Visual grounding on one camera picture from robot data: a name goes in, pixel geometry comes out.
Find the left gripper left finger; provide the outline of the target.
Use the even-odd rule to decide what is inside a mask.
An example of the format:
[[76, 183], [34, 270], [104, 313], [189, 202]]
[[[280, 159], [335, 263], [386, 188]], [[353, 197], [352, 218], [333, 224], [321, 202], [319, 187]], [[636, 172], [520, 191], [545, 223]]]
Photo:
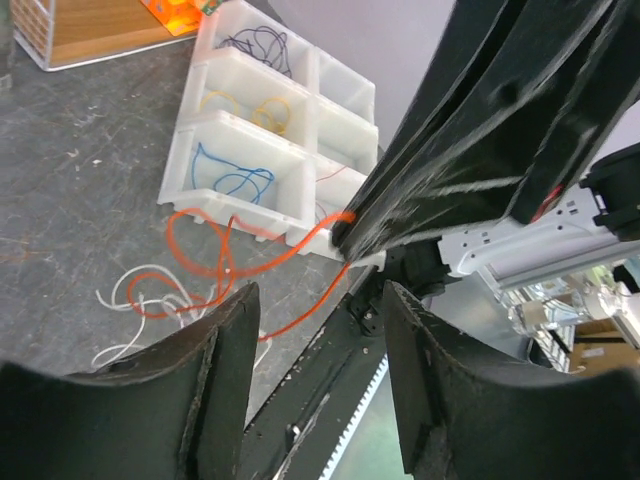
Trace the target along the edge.
[[92, 373], [1, 364], [5, 479], [233, 479], [260, 322], [259, 288]]

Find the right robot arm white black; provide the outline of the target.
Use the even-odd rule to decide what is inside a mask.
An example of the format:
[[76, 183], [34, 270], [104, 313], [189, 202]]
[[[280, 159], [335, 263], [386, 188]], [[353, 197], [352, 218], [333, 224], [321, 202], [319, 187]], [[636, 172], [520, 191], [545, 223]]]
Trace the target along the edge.
[[384, 155], [331, 230], [419, 295], [639, 248], [639, 5], [458, 1]]

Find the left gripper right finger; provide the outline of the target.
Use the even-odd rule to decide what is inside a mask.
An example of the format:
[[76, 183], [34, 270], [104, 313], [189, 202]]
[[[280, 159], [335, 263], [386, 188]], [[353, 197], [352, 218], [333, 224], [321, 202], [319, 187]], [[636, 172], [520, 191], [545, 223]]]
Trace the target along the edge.
[[515, 359], [388, 282], [383, 310], [404, 471], [416, 479], [635, 479], [639, 373]]

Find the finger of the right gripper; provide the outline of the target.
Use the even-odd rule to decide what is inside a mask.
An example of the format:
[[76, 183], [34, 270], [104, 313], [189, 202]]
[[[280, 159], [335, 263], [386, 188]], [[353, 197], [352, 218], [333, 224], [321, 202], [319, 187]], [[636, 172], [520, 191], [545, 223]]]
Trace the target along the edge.
[[639, 97], [635, 1], [541, 1], [527, 45], [531, 96], [514, 133], [532, 161], [521, 184], [544, 200], [577, 181]]
[[335, 224], [348, 261], [459, 226], [528, 224], [541, 197], [521, 184], [532, 161], [514, 129], [531, 96], [527, 45], [541, 1], [458, 1], [383, 158]]

